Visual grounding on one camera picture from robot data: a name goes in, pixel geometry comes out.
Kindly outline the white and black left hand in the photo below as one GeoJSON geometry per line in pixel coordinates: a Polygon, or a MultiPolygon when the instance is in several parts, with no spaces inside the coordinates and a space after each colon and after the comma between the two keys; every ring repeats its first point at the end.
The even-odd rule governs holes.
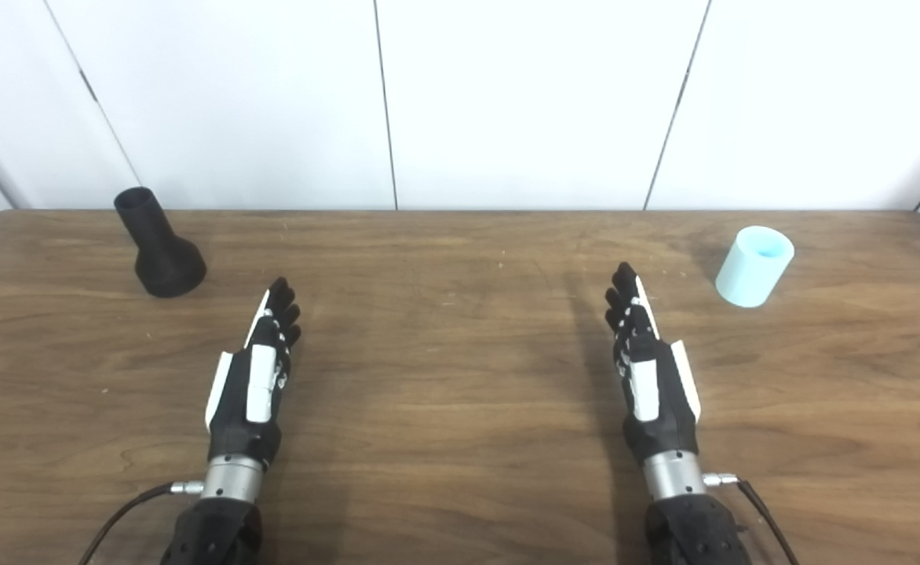
{"type": "Polygon", "coordinates": [[[206,401],[208,461],[247,457],[264,468],[278,454],[278,414],[301,336],[299,305],[287,279],[277,278],[258,305],[243,347],[223,352],[206,401]]]}

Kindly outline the white and black right hand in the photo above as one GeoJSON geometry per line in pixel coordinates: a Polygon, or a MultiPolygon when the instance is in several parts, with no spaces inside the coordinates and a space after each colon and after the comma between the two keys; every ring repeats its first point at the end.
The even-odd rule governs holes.
{"type": "Polygon", "coordinates": [[[642,279],[621,262],[606,294],[613,362],[626,400],[626,446],[639,464],[664,453],[699,454],[697,414],[688,400],[680,342],[662,339],[642,279]]]}

